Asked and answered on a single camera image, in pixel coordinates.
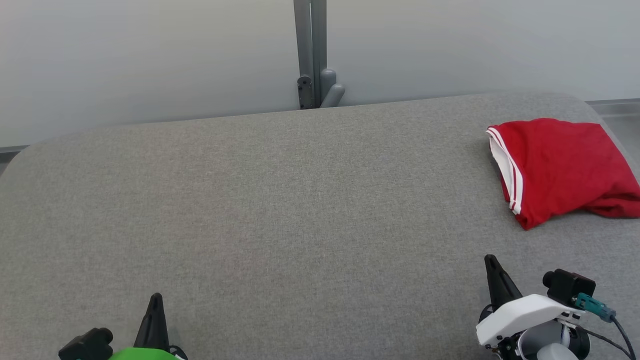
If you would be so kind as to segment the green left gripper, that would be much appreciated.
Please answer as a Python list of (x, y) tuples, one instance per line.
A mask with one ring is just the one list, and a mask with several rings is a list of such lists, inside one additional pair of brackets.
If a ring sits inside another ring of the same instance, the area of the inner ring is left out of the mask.
[(163, 296), (159, 292), (156, 292), (150, 297), (146, 312), (142, 317), (141, 325), (135, 337), (134, 347), (126, 347), (121, 351), (115, 352), (110, 356), (109, 360), (188, 359), (184, 354), (181, 355), (179, 351), (174, 353), (165, 351), (169, 349), (169, 331), (163, 305)]

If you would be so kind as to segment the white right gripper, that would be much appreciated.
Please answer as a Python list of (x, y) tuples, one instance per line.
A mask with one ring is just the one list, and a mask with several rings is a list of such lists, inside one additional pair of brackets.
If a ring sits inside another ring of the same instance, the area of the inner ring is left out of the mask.
[(493, 254), (484, 256), (490, 304), (494, 312), (476, 325), (480, 346), (498, 346), (505, 338), (555, 319), (575, 321), (585, 310), (563, 305), (540, 294), (522, 295)]

